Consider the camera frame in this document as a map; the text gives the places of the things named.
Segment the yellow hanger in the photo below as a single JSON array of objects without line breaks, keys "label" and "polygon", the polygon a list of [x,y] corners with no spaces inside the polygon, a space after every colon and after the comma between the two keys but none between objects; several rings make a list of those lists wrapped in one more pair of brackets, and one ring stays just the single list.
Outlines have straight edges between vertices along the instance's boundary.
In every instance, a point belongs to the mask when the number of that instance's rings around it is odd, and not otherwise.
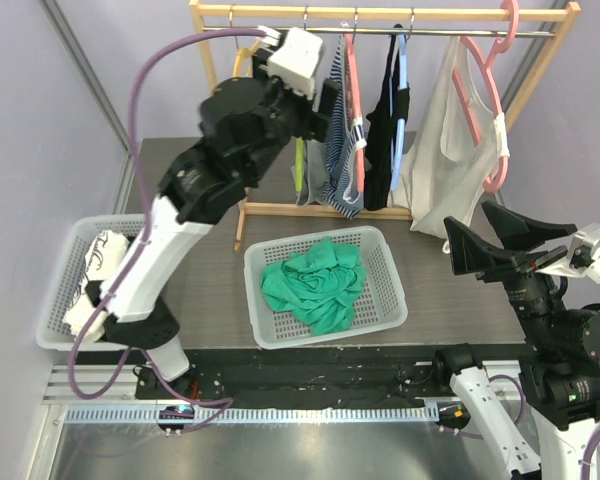
[{"label": "yellow hanger", "polygon": [[251,77],[253,73],[253,56],[260,47],[260,41],[256,40],[251,47],[240,48],[238,40],[235,40],[236,56],[232,70],[233,77]]}]

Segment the green tank top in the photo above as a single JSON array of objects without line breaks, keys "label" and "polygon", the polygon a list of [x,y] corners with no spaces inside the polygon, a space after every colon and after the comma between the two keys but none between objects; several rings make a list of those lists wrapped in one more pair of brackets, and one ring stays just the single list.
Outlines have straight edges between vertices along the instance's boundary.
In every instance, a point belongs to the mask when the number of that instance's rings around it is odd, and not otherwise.
[{"label": "green tank top", "polygon": [[348,330],[367,279],[360,248],[324,237],[305,253],[267,266],[260,291],[272,311],[289,312],[314,336]]}]

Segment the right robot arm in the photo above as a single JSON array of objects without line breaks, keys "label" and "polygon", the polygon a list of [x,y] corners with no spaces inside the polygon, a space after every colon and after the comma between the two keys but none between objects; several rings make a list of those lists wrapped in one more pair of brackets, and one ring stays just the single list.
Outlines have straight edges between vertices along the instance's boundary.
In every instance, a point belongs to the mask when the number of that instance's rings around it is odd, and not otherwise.
[{"label": "right robot arm", "polygon": [[569,309],[568,284],[600,284],[600,225],[535,220],[486,201],[496,243],[454,217],[444,227],[452,271],[503,286],[525,336],[519,388],[539,438],[530,446],[495,397],[468,344],[438,350],[431,380],[454,394],[478,428],[502,479],[593,479],[600,444],[600,303]]}]

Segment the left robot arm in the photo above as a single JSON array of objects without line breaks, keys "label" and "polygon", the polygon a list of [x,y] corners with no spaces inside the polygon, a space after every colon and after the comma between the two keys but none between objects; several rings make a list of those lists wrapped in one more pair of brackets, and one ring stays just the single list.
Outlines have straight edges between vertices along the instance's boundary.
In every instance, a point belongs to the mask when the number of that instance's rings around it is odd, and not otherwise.
[{"label": "left robot arm", "polygon": [[145,351],[160,372],[159,388],[185,397],[193,385],[190,362],[178,338],[179,324],[161,297],[189,250],[255,188],[294,137],[322,140],[340,86],[322,84],[314,101],[285,87],[278,77],[223,81],[199,107],[203,133],[179,154],[159,183],[151,219],[109,277],[91,280],[92,303],[108,300],[105,337]]}]

